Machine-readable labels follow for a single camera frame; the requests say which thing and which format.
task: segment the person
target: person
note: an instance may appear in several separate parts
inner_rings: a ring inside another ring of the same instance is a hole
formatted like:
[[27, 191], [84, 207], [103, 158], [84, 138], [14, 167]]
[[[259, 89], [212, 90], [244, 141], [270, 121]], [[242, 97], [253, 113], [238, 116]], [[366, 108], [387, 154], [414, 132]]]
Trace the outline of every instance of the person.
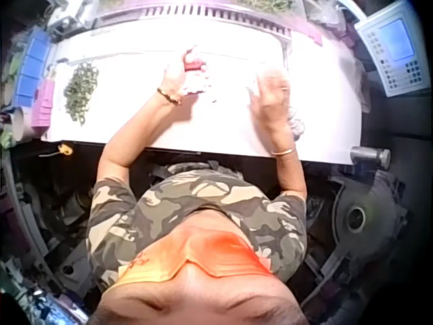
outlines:
[[[87, 230], [103, 295], [89, 324], [308, 324], [284, 284], [306, 253], [306, 184], [288, 127], [283, 73], [257, 77], [252, 116], [273, 145], [281, 194], [270, 201], [229, 169], [201, 168], [136, 201], [129, 167], [206, 63], [188, 49], [161, 86], [106, 144]], [[199, 62], [199, 70], [185, 70]]]

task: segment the woman's right hand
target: woman's right hand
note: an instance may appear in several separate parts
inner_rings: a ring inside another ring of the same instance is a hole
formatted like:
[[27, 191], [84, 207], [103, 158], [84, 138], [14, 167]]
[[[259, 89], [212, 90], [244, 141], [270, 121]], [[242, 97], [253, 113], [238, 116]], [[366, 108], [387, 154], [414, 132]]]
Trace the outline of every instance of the woman's right hand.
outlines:
[[280, 70], [268, 70], [257, 76], [259, 95], [250, 90], [252, 113], [258, 124], [268, 133], [288, 127], [290, 86]]

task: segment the blue container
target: blue container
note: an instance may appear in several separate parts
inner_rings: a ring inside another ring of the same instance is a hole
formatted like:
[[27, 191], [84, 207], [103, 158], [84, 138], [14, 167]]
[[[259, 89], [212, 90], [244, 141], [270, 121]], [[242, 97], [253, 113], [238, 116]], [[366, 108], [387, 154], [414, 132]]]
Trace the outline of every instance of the blue container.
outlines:
[[35, 92], [43, 75], [49, 53], [49, 37], [39, 27], [35, 27], [29, 37], [18, 78], [12, 106], [33, 106]]

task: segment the camouflage shirt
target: camouflage shirt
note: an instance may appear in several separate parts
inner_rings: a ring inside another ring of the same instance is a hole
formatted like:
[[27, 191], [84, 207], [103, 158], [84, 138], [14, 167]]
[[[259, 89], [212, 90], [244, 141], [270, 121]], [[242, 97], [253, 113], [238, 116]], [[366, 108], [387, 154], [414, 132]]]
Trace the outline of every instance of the camouflage shirt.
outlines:
[[213, 170], [179, 173], [150, 188], [138, 202], [117, 179], [98, 181], [94, 192], [87, 250], [102, 290], [117, 281], [120, 266], [203, 208], [221, 211], [240, 227], [256, 254], [271, 259], [271, 271], [281, 281], [286, 282], [304, 259], [305, 202], [286, 195], [270, 201], [235, 175]]

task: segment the hand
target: hand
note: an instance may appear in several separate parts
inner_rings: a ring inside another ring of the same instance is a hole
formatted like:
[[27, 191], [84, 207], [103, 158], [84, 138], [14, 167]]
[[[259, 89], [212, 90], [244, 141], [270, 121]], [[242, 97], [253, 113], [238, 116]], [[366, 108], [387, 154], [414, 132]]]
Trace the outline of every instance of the hand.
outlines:
[[[194, 66], [196, 69], [188, 70], [189, 66]], [[192, 87], [200, 88], [197, 84], [207, 79], [206, 71], [206, 63], [199, 57], [196, 47], [191, 47], [187, 51], [178, 53], [167, 66], [160, 88], [178, 100], [182, 100], [191, 92]]]
[[259, 96], [250, 92], [252, 113], [259, 125], [274, 133], [287, 129], [290, 86], [282, 71], [268, 70], [257, 76]]

